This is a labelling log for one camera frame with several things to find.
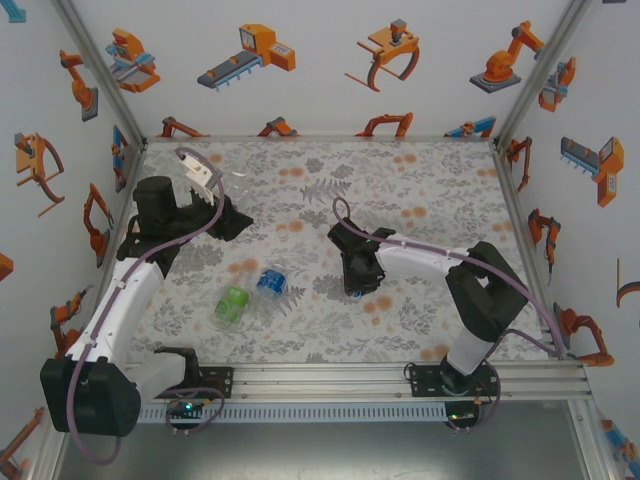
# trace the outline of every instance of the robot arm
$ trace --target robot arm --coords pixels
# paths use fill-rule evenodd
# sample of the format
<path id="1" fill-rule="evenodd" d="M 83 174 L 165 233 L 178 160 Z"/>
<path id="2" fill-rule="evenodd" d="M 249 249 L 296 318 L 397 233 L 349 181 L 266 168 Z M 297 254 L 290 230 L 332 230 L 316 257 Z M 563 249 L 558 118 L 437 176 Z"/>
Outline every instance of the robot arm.
<path id="1" fill-rule="evenodd" d="M 343 220 L 360 230 L 348 218 Z M 448 288 L 464 328 L 442 361 L 441 380 L 443 389 L 450 395 L 464 394 L 473 383 L 474 373 L 527 304 L 527 299 L 497 275 L 484 269 L 459 259 L 405 246 L 408 242 L 429 244 L 410 240 L 385 228 L 376 230 L 373 236 L 400 244 L 366 240 L 340 223 L 329 232 L 329 238 L 341 251 L 345 292 L 353 296 L 371 293 L 387 274 L 419 277 Z M 489 243 L 478 242 L 473 248 L 448 251 L 482 260 L 522 284 L 502 255 Z"/>
<path id="2" fill-rule="evenodd" d="M 531 22 L 526 21 L 522 22 L 511 31 L 513 40 L 511 41 L 511 45 L 509 45 L 509 50 L 507 50 L 507 52 L 513 58 L 513 63 L 517 60 L 522 45 L 526 45 L 533 50 L 536 59 L 538 58 L 538 55 L 540 55 L 542 47 L 544 47 L 544 42 L 531 32 L 530 27 Z"/>
<path id="3" fill-rule="evenodd" d="M 67 396 L 78 363 L 82 363 L 82 368 L 73 409 L 80 433 L 126 436 L 135 427 L 142 405 L 173 386 L 200 386 L 198 360 L 193 349 L 161 348 L 148 362 L 125 372 L 126 355 L 140 319 L 162 286 L 181 245 L 151 255 L 133 271 L 126 284 L 121 280 L 123 275 L 137 261 L 136 257 L 203 228 L 215 213 L 213 204 L 217 204 L 218 199 L 212 193 L 215 184 L 212 172 L 188 155 L 183 163 L 194 187 L 194 202 L 178 208 L 171 181 L 166 177 L 150 177 L 138 184 L 134 200 L 138 203 L 140 232 L 130 231 L 118 250 L 109 287 L 83 334 L 63 358 L 49 359 L 42 367 L 40 381 L 58 431 L 69 431 Z M 120 292 L 114 297 L 112 293 L 117 288 Z M 96 325 L 105 311 L 108 313 L 104 323 L 95 335 Z M 92 348 L 81 362 L 87 345 Z"/>
<path id="4" fill-rule="evenodd" d="M 509 164 L 513 168 L 514 162 L 520 159 L 520 152 L 524 150 L 524 169 L 522 172 L 522 180 L 518 185 L 518 192 L 521 192 L 524 187 L 529 183 L 529 163 L 531 161 L 531 144 L 533 140 L 531 137 L 525 138 L 522 142 L 518 143 L 516 140 L 511 140 L 511 144 L 507 149 L 505 156 L 509 161 Z"/>
<path id="5" fill-rule="evenodd" d="M 356 134 L 356 137 L 373 137 L 373 131 L 378 125 L 382 123 L 397 123 L 398 128 L 396 130 L 395 136 L 404 137 L 407 133 L 407 130 L 409 130 L 412 121 L 412 112 L 409 112 L 406 115 L 381 115 L 369 120 L 369 123 L 367 123 L 367 126 L 364 128 L 364 130 Z"/>

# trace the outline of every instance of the floral tablecloth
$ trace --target floral tablecloth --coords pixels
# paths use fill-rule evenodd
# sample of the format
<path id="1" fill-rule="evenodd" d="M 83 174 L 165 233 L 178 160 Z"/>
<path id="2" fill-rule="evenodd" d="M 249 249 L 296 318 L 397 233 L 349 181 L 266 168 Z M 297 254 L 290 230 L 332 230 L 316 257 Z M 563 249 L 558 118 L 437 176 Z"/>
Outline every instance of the floral tablecloth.
<path id="1" fill-rule="evenodd" d="M 171 177 L 178 204 L 189 184 L 173 150 L 151 143 L 142 177 Z M 254 224 L 224 243 L 201 235 L 184 245 L 142 318 L 129 352 L 141 362 L 160 345 L 191 346 L 202 363 L 389 362 L 442 358 L 462 322 L 448 290 L 388 276 L 373 294 L 349 298 L 342 263 L 327 238 L 336 195 L 361 228 L 393 228 L 443 246 L 498 247 L 526 280 L 488 143 L 209 142 L 188 144 L 223 172 L 246 162 L 250 195 L 239 205 Z M 135 205 L 131 215 L 136 212 Z M 250 313 L 236 332 L 214 323 L 223 288 L 238 272 L 286 262 L 289 291 L 270 318 Z M 541 337 L 528 304 L 514 326 Z M 508 337 L 494 359 L 546 355 Z"/>

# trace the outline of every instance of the mounting plate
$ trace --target mounting plate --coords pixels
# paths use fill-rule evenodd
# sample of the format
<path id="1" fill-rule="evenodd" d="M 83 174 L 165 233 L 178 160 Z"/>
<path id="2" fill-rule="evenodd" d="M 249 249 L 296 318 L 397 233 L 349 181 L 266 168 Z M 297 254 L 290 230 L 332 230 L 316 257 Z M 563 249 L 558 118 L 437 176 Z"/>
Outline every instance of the mounting plate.
<path id="1" fill-rule="evenodd" d="M 440 380 L 440 371 L 442 368 L 439 365 L 411 365 L 407 368 L 409 380 L 411 381 L 411 396 L 413 397 L 449 397 L 453 395 L 447 393 L 442 386 L 442 380 Z M 497 395 L 497 387 L 495 380 L 492 382 L 493 372 L 486 365 L 480 365 L 473 374 L 473 384 L 482 384 L 484 390 L 469 389 L 469 391 L 463 395 L 456 395 L 456 397 L 471 397 L 475 398 L 478 395 L 478 390 L 482 395 L 489 395 L 494 397 Z"/>
<path id="2" fill-rule="evenodd" d="M 233 389 L 233 368 L 232 367 L 200 367 L 200 381 L 198 387 L 209 387 L 220 390 L 224 398 L 231 398 Z M 178 395 L 159 395 L 158 398 L 181 398 Z M 209 393 L 197 394 L 192 398 L 214 400 L 218 397 Z"/>
<path id="3" fill-rule="evenodd" d="M 478 75 L 474 75 L 469 79 L 469 81 L 473 83 L 476 87 L 480 88 L 481 90 L 484 90 L 487 93 L 497 92 L 504 88 L 510 87 L 511 85 L 520 83 L 520 80 L 522 79 L 514 73 L 513 75 L 511 75 L 509 80 L 505 80 L 504 82 L 498 82 L 498 83 L 487 82 L 484 79 L 484 72 L 479 73 Z"/>

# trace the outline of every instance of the metal rail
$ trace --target metal rail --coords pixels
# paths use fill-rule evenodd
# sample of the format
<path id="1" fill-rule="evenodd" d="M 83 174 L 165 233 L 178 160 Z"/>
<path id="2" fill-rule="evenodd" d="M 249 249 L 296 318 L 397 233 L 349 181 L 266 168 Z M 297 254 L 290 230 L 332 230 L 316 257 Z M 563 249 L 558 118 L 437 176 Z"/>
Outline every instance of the metal rail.
<path id="1" fill-rule="evenodd" d="M 507 161 L 503 154 L 500 153 L 500 148 L 496 148 L 493 151 L 493 161 L 498 172 L 498 180 L 500 181 L 500 187 L 502 188 L 502 195 L 507 205 L 507 211 L 511 217 L 511 223 L 513 224 L 513 233 L 516 236 L 516 243 L 518 244 L 518 250 L 520 251 L 520 257 L 522 258 L 522 264 L 524 266 L 525 273 L 527 275 L 527 285 L 534 294 L 534 296 L 540 299 L 543 305 L 553 312 L 553 302 L 549 295 L 549 290 L 542 280 L 542 274 L 535 261 L 535 245 L 533 239 L 529 234 L 529 226 L 527 216 L 522 210 L 520 200 L 518 199 L 518 190 L 513 183 L 513 177 L 511 172 L 507 168 Z M 543 340 L 549 342 L 551 335 L 549 334 L 549 328 L 542 318 L 540 318 L 542 326 Z"/>
<path id="2" fill-rule="evenodd" d="M 210 144 L 220 142 L 456 142 L 456 143 L 489 143 L 490 138 L 482 137 L 443 137 L 438 135 L 407 135 L 406 137 L 395 137 L 393 135 L 376 135 L 374 137 L 357 137 L 355 135 L 313 135 L 296 137 L 243 137 L 238 135 L 220 135 L 215 137 L 200 138 L 163 138 L 153 137 L 148 139 L 149 143 L 189 143 L 192 145 Z"/>
<path id="3" fill-rule="evenodd" d="M 573 422 L 577 450 L 582 453 L 585 478 L 589 480 L 616 480 L 619 473 L 611 447 L 602 431 L 595 401 L 567 402 Z"/>
<path id="4" fill-rule="evenodd" d="M 102 60 L 100 50 L 96 47 L 89 30 L 78 14 L 73 2 L 71 0 L 51 0 L 51 3 L 58 12 L 58 16 L 78 47 L 78 50 L 80 50 L 82 60 L 89 70 L 91 70 L 98 86 L 104 92 L 111 107 L 126 129 L 131 143 L 136 145 L 136 148 L 142 149 L 144 145 L 142 130 L 140 130 L 135 116 L 122 98 L 120 89 L 113 80 L 109 67 L 107 67 Z"/>
<path id="5" fill-rule="evenodd" d="M 425 362 L 420 365 L 438 365 Z M 468 400 L 414 398 L 405 363 L 238 364 L 229 403 L 425 403 Z M 504 401 L 590 400 L 584 366 L 576 361 L 494 362 Z M 168 400 L 157 400 L 166 403 Z"/>
<path id="6" fill-rule="evenodd" d="M 502 130 L 498 135 L 498 146 L 503 151 L 509 147 L 509 142 L 531 106 L 537 103 L 536 97 L 544 87 L 550 73 L 555 71 L 560 54 L 592 2 L 593 0 L 571 0 L 560 17 L 553 34 L 544 46 L 540 59 L 502 125 Z"/>

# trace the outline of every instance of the purple cable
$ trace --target purple cable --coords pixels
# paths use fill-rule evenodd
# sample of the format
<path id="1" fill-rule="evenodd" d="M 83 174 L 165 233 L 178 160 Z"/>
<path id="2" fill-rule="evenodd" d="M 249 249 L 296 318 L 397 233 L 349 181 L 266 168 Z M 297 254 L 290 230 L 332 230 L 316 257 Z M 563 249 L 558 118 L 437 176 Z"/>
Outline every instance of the purple cable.
<path id="1" fill-rule="evenodd" d="M 538 340 L 532 338 L 531 336 L 527 335 L 526 333 L 521 332 L 520 330 L 516 330 L 516 329 L 508 329 L 508 330 L 506 330 L 504 332 L 504 334 L 502 335 L 501 339 L 504 338 L 504 336 L 507 333 L 515 333 L 515 334 L 520 335 L 521 337 L 525 338 L 526 340 L 530 341 L 535 346 L 537 346 L 538 348 L 541 348 L 542 350 L 544 350 L 545 352 L 549 353 L 550 355 L 553 355 L 555 357 L 561 357 L 565 353 L 564 344 L 562 342 L 562 336 L 560 334 L 560 328 L 558 327 L 558 324 L 554 320 L 553 316 L 551 316 L 551 314 L 547 311 L 547 309 L 544 308 L 544 305 L 542 305 L 542 303 L 536 297 L 534 297 L 533 294 L 531 294 L 531 292 L 529 292 L 529 290 L 527 290 L 519 282 L 515 281 L 513 278 L 511 278 L 509 275 L 507 275 L 503 271 L 498 270 L 493 265 L 489 265 L 488 263 L 483 262 L 482 260 L 478 260 L 476 258 L 460 255 L 459 253 L 455 253 L 455 252 L 449 252 L 449 251 L 447 251 L 447 250 L 445 250 L 443 248 L 438 248 L 438 247 L 434 247 L 434 246 L 431 246 L 431 245 L 423 245 L 423 244 L 414 243 L 414 242 L 401 242 L 399 240 L 390 240 L 388 238 L 374 237 L 373 235 L 369 235 L 369 234 L 366 234 L 364 232 L 361 232 L 360 230 L 357 230 L 357 229 L 353 228 L 351 225 L 346 223 L 340 217 L 340 214 L 338 213 L 338 202 L 341 202 L 344 205 L 346 205 L 346 207 L 347 207 L 347 218 L 349 218 L 351 216 L 351 208 L 349 207 L 349 203 L 342 197 L 334 198 L 333 199 L 333 214 L 338 219 L 338 222 L 340 222 L 340 224 L 343 227 L 345 227 L 347 230 L 349 230 L 351 233 L 354 233 L 354 234 L 356 234 L 356 235 L 358 235 L 358 236 L 360 236 L 362 238 L 366 238 L 368 240 L 373 240 L 374 242 L 378 242 L 378 243 L 390 243 L 392 245 L 398 245 L 400 247 L 418 248 L 418 249 L 421 249 L 421 250 L 426 250 L 428 252 L 437 253 L 439 255 L 442 255 L 443 257 L 449 257 L 449 258 L 455 258 L 456 260 L 462 260 L 463 262 L 470 263 L 470 264 L 475 265 L 477 267 L 483 268 L 484 270 L 486 270 L 488 272 L 491 272 L 494 275 L 497 275 L 502 280 L 507 282 L 510 286 L 515 288 L 518 291 L 518 293 L 520 293 L 524 297 L 526 297 L 527 300 L 529 300 L 533 304 L 533 306 L 536 308 L 536 310 L 538 310 L 538 312 L 540 312 L 542 317 L 547 322 L 547 325 L 549 325 L 549 329 L 551 330 L 551 336 L 553 337 L 553 343 L 555 344 L 556 348 L 554 350 L 552 350 L 549 347 L 547 347 L 546 345 L 544 345 L 542 342 L 539 342 Z M 496 343 L 496 345 L 491 350 L 491 353 L 493 352 L 493 350 L 495 350 L 495 348 L 496 348 L 498 343 L 500 343 L 500 341 L 498 341 Z"/>
<path id="2" fill-rule="evenodd" d="M 493 406 L 491 407 L 491 411 L 487 414 L 485 418 L 480 420 L 480 422 L 476 423 L 473 427 L 467 427 L 464 429 L 458 427 L 456 424 L 454 424 L 451 421 L 450 418 L 448 418 L 447 424 L 451 428 L 453 428 L 454 433 L 458 433 L 460 430 L 465 430 L 467 433 L 471 433 L 474 430 L 479 429 L 483 425 L 486 425 L 487 423 L 489 423 L 489 420 L 491 420 L 491 417 L 493 417 L 496 414 L 496 410 L 498 410 L 498 405 L 500 404 L 500 397 L 502 396 L 502 384 L 500 382 L 500 376 L 498 375 L 498 371 L 496 370 L 496 367 L 491 365 L 487 359 L 484 360 L 484 363 L 487 365 L 487 367 L 489 367 L 493 375 L 496 377 L 496 399 L 493 401 Z"/>
<path id="3" fill-rule="evenodd" d="M 204 165 L 206 165 L 209 170 L 211 170 L 211 173 L 213 174 L 212 178 L 216 182 L 216 186 L 218 187 L 218 193 L 220 194 L 220 198 L 218 201 L 218 208 L 216 209 L 216 212 L 211 218 L 211 220 L 204 227 L 199 228 L 195 232 L 188 233 L 186 235 L 183 235 L 182 237 L 176 238 L 175 240 L 171 240 L 169 242 L 158 245 L 157 247 L 152 248 L 151 250 L 146 252 L 144 255 L 142 255 L 138 260 L 136 260 L 133 263 L 133 265 L 131 265 L 131 267 L 122 276 L 119 282 L 119 284 L 121 285 L 126 285 L 127 280 L 129 280 L 129 277 L 133 275 L 133 272 L 135 272 L 136 269 L 140 265 L 142 265 L 149 257 L 164 250 L 165 248 L 173 247 L 174 245 L 181 245 L 182 243 L 188 242 L 193 237 L 200 235 L 203 232 L 206 232 L 218 221 L 218 219 L 222 215 L 222 209 L 224 207 L 224 187 L 222 186 L 222 181 L 220 180 L 220 176 L 218 174 L 217 169 L 211 164 L 211 162 L 209 162 L 209 160 L 206 157 L 204 157 L 203 155 L 201 155 L 200 153 L 196 152 L 195 150 L 189 147 L 178 147 L 175 149 L 175 154 L 180 159 L 184 159 L 185 153 L 188 153 L 189 155 L 196 157 Z M 113 307 L 113 304 L 118 298 L 118 295 L 120 294 L 121 290 L 122 289 L 119 286 L 116 286 L 115 290 L 111 293 L 111 296 L 109 297 L 109 300 L 107 300 L 107 304 L 105 305 L 104 310 L 102 310 L 102 313 L 98 318 L 98 322 L 96 323 L 96 326 L 91 331 L 91 335 L 89 335 L 89 338 L 91 340 L 95 341 L 95 339 L 98 338 L 98 333 L 100 332 L 100 328 L 102 328 L 102 325 L 107 319 L 107 315 L 111 311 L 111 308 Z M 69 383 L 69 390 L 67 392 L 67 404 L 66 404 L 67 423 L 69 425 L 69 433 L 71 434 L 71 438 L 73 438 L 73 441 L 78 447 L 78 450 L 80 450 L 80 453 L 82 453 L 82 455 L 84 455 L 89 461 L 91 461 L 92 463 L 95 463 L 96 465 L 109 465 L 111 462 L 113 462 L 117 458 L 118 454 L 120 453 L 120 446 L 122 441 L 121 438 L 116 437 L 115 449 L 108 458 L 98 457 L 91 450 L 87 448 L 87 446 L 82 441 L 82 438 L 80 438 L 80 432 L 78 432 L 78 427 L 76 425 L 76 419 L 73 412 L 73 404 L 76 396 L 76 387 L 78 386 L 78 380 L 80 378 L 80 372 L 82 371 L 82 367 L 84 366 L 84 363 L 87 360 L 87 357 L 89 356 L 89 352 L 91 351 L 91 348 L 92 346 L 90 343 L 87 343 L 84 346 L 84 349 L 80 354 L 80 358 L 78 359 L 78 363 L 76 363 L 76 366 L 73 370 L 73 374 L 71 375 L 71 382 Z"/>
<path id="4" fill-rule="evenodd" d="M 215 411 L 215 413 L 213 415 L 211 415 L 210 418 L 206 419 L 204 422 L 200 423 L 200 425 L 198 425 L 195 428 L 186 430 L 185 435 L 189 435 L 189 432 L 191 433 L 196 433 L 206 427 L 208 427 L 209 425 L 211 425 L 211 423 L 220 416 L 220 414 L 222 413 L 222 410 L 224 409 L 224 395 L 222 394 L 222 392 L 220 390 L 216 390 L 215 388 L 209 388 L 209 387 L 200 387 L 200 388 L 177 388 L 175 390 L 165 390 L 163 393 L 171 393 L 171 394 L 177 394 L 177 395 L 182 395 L 182 394 L 186 394 L 186 393 L 213 393 L 216 397 L 218 397 L 220 399 L 220 408 L 218 408 L 218 410 Z M 167 408 L 167 411 L 164 415 L 164 423 L 167 425 L 167 427 L 173 429 L 174 426 L 171 425 L 171 414 L 179 407 L 179 405 L 176 405 L 175 407 L 172 408 Z"/>

